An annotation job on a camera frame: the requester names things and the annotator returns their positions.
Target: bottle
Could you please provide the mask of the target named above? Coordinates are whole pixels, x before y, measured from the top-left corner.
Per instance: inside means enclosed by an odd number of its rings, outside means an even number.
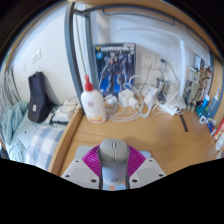
[[[106,121],[103,96],[98,90],[93,89],[88,75],[85,75],[85,79],[85,90],[81,94],[81,101],[86,117],[92,123],[103,123]]]
[[[209,96],[209,95],[206,95],[206,97],[205,97],[205,99],[204,99],[204,102],[203,102],[203,104],[202,104],[202,107],[203,107],[203,108],[206,108],[207,105],[208,105],[208,103],[209,103],[209,101],[210,101],[210,96]]]

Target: wooden desk surface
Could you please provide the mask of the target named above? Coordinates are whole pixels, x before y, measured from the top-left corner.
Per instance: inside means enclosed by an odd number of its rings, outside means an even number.
[[[206,124],[200,124],[196,113],[183,114],[188,132],[180,116],[153,114],[131,122],[106,121],[90,123],[82,117],[65,155],[59,176],[74,159],[80,145],[99,145],[106,138],[120,138],[138,150],[149,151],[163,171],[169,175],[187,166],[216,159],[215,142]]]

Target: robot figure illustration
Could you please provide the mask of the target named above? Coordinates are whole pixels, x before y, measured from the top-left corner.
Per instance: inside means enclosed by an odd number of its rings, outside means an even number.
[[[193,73],[192,85],[186,89],[185,99],[187,103],[187,111],[194,112],[196,108],[197,99],[201,95],[201,73],[195,71]]]
[[[117,75],[117,83],[120,87],[119,92],[124,90],[123,84],[124,82],[128,82],[130,78],[128,71],[133,64],[132,55],[128,53],[122,53],[120,51],[120,54],[116,56],[117,53],[118,52],[110,52],[110,57],[106,56],[104,58],[106,65],[100,73],[99,87],[108,74],[108,86],[105,90],[105,95],[114,94],[115,75]]]

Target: ceiling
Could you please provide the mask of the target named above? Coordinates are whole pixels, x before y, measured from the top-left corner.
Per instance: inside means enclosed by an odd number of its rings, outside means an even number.
[[[0,62],[16,35],[40,12],[60,0],[1,0],[0,3]],[[224,58],[224,1],[223,0],[167,0],[204,28]]]

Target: figurine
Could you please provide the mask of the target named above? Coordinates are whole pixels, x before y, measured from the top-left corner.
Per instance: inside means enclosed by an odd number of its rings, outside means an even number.
[[[211,67],[208,68],[204,68],[204,70],[201,70],[201,89],[202,91],[202,96],[201,99],[199,101],[203,101],[205,96],[208,94],[210,85],[211,85]]]
[[[196,107],[196,102],[202,94],[201,84],[201,73],[195,71],[193,73],[192,84],[186,89],[185,100],[187,103],[187,111],[194,112]]]

